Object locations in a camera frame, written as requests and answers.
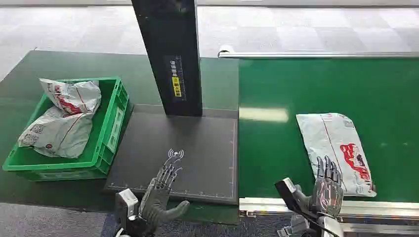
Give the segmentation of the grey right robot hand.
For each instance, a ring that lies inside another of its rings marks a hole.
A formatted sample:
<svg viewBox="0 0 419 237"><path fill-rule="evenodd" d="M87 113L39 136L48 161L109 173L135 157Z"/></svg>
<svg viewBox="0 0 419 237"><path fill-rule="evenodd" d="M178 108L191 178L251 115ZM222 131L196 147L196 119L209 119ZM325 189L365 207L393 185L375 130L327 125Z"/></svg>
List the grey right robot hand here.
<svg viewBox="0 0 419 237"><path fill-rule="evenodd" d="M293 197L296 200L296 212L300 215L318 218L327 215L336 218L343 201L344 191L342 188L341 173L336 163L328 156L317 156L317 176L312 195L306 196L299 184L295 185Z"/></svg>

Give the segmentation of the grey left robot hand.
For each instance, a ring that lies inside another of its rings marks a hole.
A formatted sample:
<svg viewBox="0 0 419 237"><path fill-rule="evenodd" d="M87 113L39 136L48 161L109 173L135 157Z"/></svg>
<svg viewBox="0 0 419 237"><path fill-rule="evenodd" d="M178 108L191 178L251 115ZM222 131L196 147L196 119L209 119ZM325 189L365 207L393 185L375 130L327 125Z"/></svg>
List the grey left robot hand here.
<svg viewBox="0 0 419 237"><path fill-rule="evenodd" d="M152 237L159 225L182 216L189 208L190 202L184 200L176 207L167 209L171 185L182 169L176 166L180 160L181 156L176 152L165 161L141 200L139 216L147 222L142 234L144 237Z"/></svg>

